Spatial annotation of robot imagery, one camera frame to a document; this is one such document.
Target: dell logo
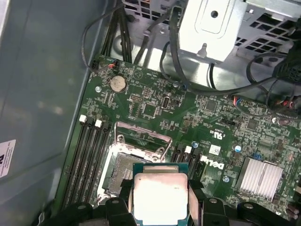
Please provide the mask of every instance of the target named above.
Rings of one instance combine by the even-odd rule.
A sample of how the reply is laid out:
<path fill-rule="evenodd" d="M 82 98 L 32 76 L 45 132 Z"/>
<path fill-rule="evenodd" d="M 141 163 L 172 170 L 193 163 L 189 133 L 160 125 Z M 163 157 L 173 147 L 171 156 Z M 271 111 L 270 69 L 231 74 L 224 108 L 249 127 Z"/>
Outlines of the dell logo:
<path fill-rule="evenodd" d="M 200 161 L 205 162 L 205 163 L 206 163 L 207 165 L 209 165 L 209 166 L 213 166 L 213 167 L 215 167 L 215 168 L 219 168 L 220 170 L 221 170 L 221 169 L 224 169 L 224 166 L 225 166 L 224 163 L 218 163 L 218 162 L 216 162 L 216 161 L 212 161 L 212 160 L 208 159 L 207 156 L 204 156 L 204 155 L 201 156 Z"/>

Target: screw hole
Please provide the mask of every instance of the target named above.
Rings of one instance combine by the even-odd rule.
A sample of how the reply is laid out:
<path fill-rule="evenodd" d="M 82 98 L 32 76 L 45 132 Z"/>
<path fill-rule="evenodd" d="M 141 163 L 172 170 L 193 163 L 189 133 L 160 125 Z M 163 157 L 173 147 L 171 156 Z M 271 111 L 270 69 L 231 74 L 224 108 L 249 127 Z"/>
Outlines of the screw hole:
<path fill-rule="evenodd" d="M 86 206 L 81 205 L 81 206 L 77 207 L 77 209 L 78 209 L 78 210 L 83 210 L 85 207 L 86 207 Z"/>
<path fill-rule="evenodd" d="M 118 135 L 117 139 L 118 139 L 119 141 L 122 141 L 122 140 L 124 139 L 124 137 L 123 137 L 123 135 Z"/>
<path fill-rule="evenodd" d="M 276 57 L 270 57 L 270 58 L 269 58 L 269 61 L 270 61 L 270 62 L 277 62 L 277 61 L 278 61 L 278 58 L 276 58 Z"/>
<path fill-rule="evenodd" d="M 217 16 L 218 16 L 218 12 L 217 11 L 212 11 L 211 12 L 211 16 L 213 17 L 213 18 L 217 18 Z"/>

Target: chipset heatsink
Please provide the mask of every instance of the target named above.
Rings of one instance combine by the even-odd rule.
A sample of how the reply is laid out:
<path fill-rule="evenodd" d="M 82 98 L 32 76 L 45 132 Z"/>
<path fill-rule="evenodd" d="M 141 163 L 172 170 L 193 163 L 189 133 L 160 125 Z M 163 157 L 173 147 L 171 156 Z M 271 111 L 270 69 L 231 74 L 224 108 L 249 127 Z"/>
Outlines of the chipset heatsink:
<path fill-rule="evenodd" d="M 236 188 L 272 200 L 283 169 L 268 162 L 246 158 Z"/>

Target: screw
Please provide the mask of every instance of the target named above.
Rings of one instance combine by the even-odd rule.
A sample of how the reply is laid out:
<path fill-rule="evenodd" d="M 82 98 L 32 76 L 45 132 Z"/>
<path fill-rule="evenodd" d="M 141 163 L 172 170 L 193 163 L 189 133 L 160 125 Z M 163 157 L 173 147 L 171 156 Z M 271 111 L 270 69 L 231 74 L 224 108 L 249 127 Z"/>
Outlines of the screw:
<path fill-rule="evenodd" d="M 178 88 L 179 87 L 179 83 L 176 81 L 173 83 L 173 87 Z"/>
<path fill-rule="evenodd" d="M 193 142 L 191 143 L 191 146 L 192 146 L 193 148 L 198 148 L 198 143 L 197 143 L 196 141 L 193 141 Z"/>
<path fill-rule="evenodd" d="M 102 88 L 100 88 L 99 86 L 96 86 L 95 91 L 96 91 L 96 93 L 100 93 L 100 91 L 102 91 Z"/>
<path fill-rule="evenodd" d="M 246 204 L 244 205 L 244 207 L 246 207 L 247 209 L 253 209 L 253 208 L 254 208 L 253 205 L 251 205 L 251 204 L 249 204 L 249 203 L 246 203 Z"/>
<path fill-rule="evenodd" d="M 217 203 L 217 200 L 216 199 L 209 199 L 209 202 L 211 202 L 211 203 Z"/>
<path fill-rule="evenodd" d="M 153 158 L 152 158 L 154 161 L 158 161 L 158 157 L 157 156 L 154 156 Z"/>
<path fill-rule="evenodd" d="M 227 177 L 227 176 L 224 176 L 224 178 L 222 180 L 225 183 L 228 183 L 230 181 L 229 177 Z"/>
<path fill-rule="evenodd" d="M 162 27 L 162 28 L 160 29 L 160 33 L 161 33 L 161 34 L 165 34 L 165 28 L 164 28 L 164 27 Z"/>

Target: label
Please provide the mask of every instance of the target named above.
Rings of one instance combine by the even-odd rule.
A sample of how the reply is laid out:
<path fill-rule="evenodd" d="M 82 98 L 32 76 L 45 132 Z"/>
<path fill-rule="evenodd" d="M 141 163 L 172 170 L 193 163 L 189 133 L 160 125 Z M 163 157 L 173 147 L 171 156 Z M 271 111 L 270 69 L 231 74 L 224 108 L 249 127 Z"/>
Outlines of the label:
<path fill-rule="evenodd" d="M 221 147 L 216 146 L 216 145 L 211 145 L 210 149 L 209 149 L 209 153 L 210 154 L 215 154 L 215 155 L 219 155 L 221 151 Z"/>
<path fill-rule="evenodd" d="M 0 143 L 0 178 L 8 174 L 16 140 Z"/>
<path fill-rule="evenodd" d="M 200 161 L 205 162 L 209 166 L 213 166 L 215 168 L 219 168 L 220 170 L 224 169 L 224 166 L 225 166 L 224 163 L 219 163 L 217 161 L 212 161 L 212 160 L 208 159 L 207 156 L 204 156 L 204 155 L 201 156 Z"/>

